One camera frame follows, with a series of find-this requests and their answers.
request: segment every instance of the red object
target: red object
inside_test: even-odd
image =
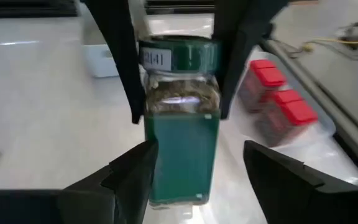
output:
[[[277,68],[262,68],[254,72],[263,86],[280,87],[285,83],[283,73]]]
[[[249,67],[252,70],[257,70],[260,68],[275,68],[276,66],[269,60],[263,59],[263,60],[253,60],[249,64]]]
[[[282,105],[282,111],[295,126],[311,124],[318,120],[316,112],[303,100]]]
[[[289,103],[292,101],[302,100],[302,97],[295,90],[280,90],[273,93],[272,98],[276,103],[283,104]]]

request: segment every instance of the glass jar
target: glass jar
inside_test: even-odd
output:
[[[169,41],[164,44],[154,39],[146,56],[144,44],[139,44],[140,61],[147,71],[145,137],[158,141],[150,194],[154,207],[201,205],[209,198],[220,119],[214,76],[219,51],[209,39],[195,42],[194,38],[175,36],[173,41],[165,36],[163,41]],[[170,57],[160,53],[157,58],[158,62],[171,59],[169,71],[160,69],[166,65],[148,68],[156,55],[149,52],[155,49],[171,50],[166,54]]]

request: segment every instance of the label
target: label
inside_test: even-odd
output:
[[[172,52],[168,49],[142,47],[143,67],[148,70],[170,71],[172,69]]]

